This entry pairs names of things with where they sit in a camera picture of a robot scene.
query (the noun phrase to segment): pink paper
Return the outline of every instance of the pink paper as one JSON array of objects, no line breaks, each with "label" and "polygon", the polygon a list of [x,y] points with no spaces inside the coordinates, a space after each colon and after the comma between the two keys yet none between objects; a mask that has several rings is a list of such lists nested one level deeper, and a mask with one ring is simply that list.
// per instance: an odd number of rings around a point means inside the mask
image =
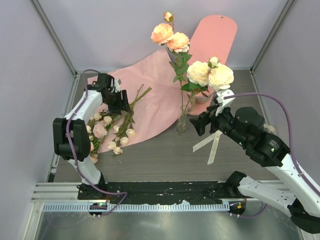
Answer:
[{"label": "pink paper", "polygon": [[[180,84],[178,81],[173,83],[176,73],[169,61],[167,50],[163,47],[132,66],[108,73],[116,79],[121,79],[120,86],[127,91],[129,103],[134,101],[137,90],[142,84],[144,86],[140,91],[141,94],[148,87],[152,88],[134,106],[133,128],[136,135],[129,139],[128,146],[157,136],[181,116]],[[97,77],[89,78],[89,84],[96,79]],[[186,94],[183,97],[183,102],[186,104],[188,97]],[[102,104],[96,112],[102,112],[105,109],[107,105]],[[109,151],[108,143],[114,138],[115,135],[109,132],[98,152]]]}]

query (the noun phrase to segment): clear vase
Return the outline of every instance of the clear vase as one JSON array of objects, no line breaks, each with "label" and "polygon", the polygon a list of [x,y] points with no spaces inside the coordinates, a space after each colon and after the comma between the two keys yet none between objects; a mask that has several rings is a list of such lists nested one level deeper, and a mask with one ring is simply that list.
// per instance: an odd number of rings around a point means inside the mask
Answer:
[{"label": "clear vase", "polygon": [[181,116],[178,118],[178,122],[174,127],[174,131],[177,134],[182,135],[187,131],[187,126],[188,126],[187,115],[188,115],[189,108],[186,105],[182,105],[180,109],[181,109]]}]

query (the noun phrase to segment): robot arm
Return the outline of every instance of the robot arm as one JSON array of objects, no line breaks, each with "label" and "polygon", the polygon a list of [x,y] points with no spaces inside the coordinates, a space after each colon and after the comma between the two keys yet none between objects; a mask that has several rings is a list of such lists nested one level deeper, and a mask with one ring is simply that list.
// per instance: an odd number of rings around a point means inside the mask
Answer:
[{"label": "robot arm", "polygon": [[105,103],[108,112],[121,114],[121,111],[131,112],[126,90],[120,90],[120,80],[114,79],[106,73],[99,73],[97,81],[87,86],[88,91],[83,92],[82,98],[64,118],[56,118],[53,121],[54,152],[67,160],[76,168],[71,146],[67,139],[66,126],[69,119],[70,135],[76,152],[78,167],[85,176],[82,178],[82,187],[90,188],[88,183],[104,187],[104,178],[91,161],[90,140],[86,125],[96,109]]},{"label": "robot arm", "polygon": [[[320,233],[320,197],[303,180],[293,164],[290,148],[276,135],[264,129],[265,119],[252,107],[239,108],[231,114],[234,98],[230,89],[220,90],[214,96],[214,104],[198,119],[190,119],[197,133],[221,131],[245,150],[245,154],[275,174],[292,191],[284,192],[253,180],[241,172],[234,172],[226,181],[234,191],[243,196],[261,200],[291,217],[292,221],[309,233]],[[300,167],[308,180],[320,190],[319,185]]]}]

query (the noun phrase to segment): black base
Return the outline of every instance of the black base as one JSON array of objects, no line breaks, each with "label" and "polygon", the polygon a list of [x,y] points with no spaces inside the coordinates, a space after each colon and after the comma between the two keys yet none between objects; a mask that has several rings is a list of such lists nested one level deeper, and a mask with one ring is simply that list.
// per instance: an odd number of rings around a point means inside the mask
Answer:
[{"label": "black base", "polygon": [[[235,194],[227,183],[217,181],[172,181],[172,182],[108,182],[103,175],[98,185],[99,189],[116,193],[127,192],[123,204],[180,204],[183,200],[192,205],[221,204],[221,199],[243,198]],[[96,191],[86,184],[77,186],[79,200],[106,200],[107,195]],[[123,197],[109,196],[110,202],[116,204]]]}]

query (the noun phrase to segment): cable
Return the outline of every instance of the cable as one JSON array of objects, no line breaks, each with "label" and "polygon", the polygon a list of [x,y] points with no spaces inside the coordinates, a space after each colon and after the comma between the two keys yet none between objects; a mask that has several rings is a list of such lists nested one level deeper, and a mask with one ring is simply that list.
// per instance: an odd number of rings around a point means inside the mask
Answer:
[{"label": "cable", "polygon": [[86,176],[83,175],[83,173],[80,171],[80,168],[79,168],[79,162],[78,162],[78,158],[77,158],[77,153],[76,153],[75,146],[74,146],[74,144],[72,142],[71,135],[70,135],[70,123],[71,123],[72,119],[74,118],[74,116],[79,111],[79,109],[83,106],[83,104],[87,100],[87,97],[88,97],[88,80],[87,80],[87,78],[85,78],[85,73],[88,72],[88,71],[93,71],[93,72],[96,72],[98,74],[100,73],[99,71],[96,71],[96,70],[93,70],[93,69],[87,69],[87,70],[83,71],[83,73],[81,74],[82,80],[83,80],[83,84],[84,84],[84,89],[85,89],[85,98],[82,100],[82,102],[76,108],[76,110],[72,113],[72,115],[70,116],[69,120],[66,123],[66,137],[67,137],[68,142],[70,144],[70,148],[71,148],[72,155],[73,155],[73,158],[74,158],[75,169],[78,172],[78,174],[81,176],[81,178],[84,179],[91,187],[93,187],[95,190],[99,191],[100,193],[107,194],[107,195],[112,195],[112,196],[124,195],[123,198],[111,210],[101,214],[101,217],[103,217],[103,216],[106,216],[106,215],[112,213],[112,211],[114,211],[126,199],[128,193],[126,191],[123,191],[123,192],[108,192],[108,191],[104,191],[104,190],[99,189],[92,182],[90,182],[86,178]]},{"label": "cable", "polygon": [[302,179],[305,181],[305,183],[318,195],[318,197],[320,197],[320,191],[309,181],[309,179],[303,174],[303,172],[301,171],[298,161],[296,159],[296,154],[294,151],[294,143],[293,143],[293,134],[292,134],[292,124],[291,124],[291,120],[289,117],[289,113],[285,107],[285,105],[276,97],[269,95],[269,94],[265,94],[265,93],[258,93],[258,92],[247,92],[247,93],[241,93],[241,94],[235,94],[235,95],[231,95],[231,96],[226,96],[224,97],[224,99],[232,99],[232,98],[239,98],[239,97],[246,97],[246,96],[263,96],[263,97],[267,97],[270,98],[274,101],[276,101],[282,108],[282,110],[284,111],[285,117],[286,117],[286,121],[288,124],[288,131],[289,131],[289,147],[291,149],[291,158],[292,158],[292,162],[293,165],[295,166],[297,172],[299,173],[299,176],[302,177]]},{"label": "cable", "polygon": [[237,216],[239,218],[242,218],[242,219],[253,219],[253,218],[259,217],[261,214],[263,214],[265,212],[265,210],[267,209],[267,207],[268,207],[268,204],[265,204],[264,207],[262,208],[262,210],[259,213],[255,214],[255,215],[252,215],[252,216],[242,216],[242,215],[238,215],[238,214],[235,214],[235,213],[232,213],[232,215],[235,215],[235,216]]}]

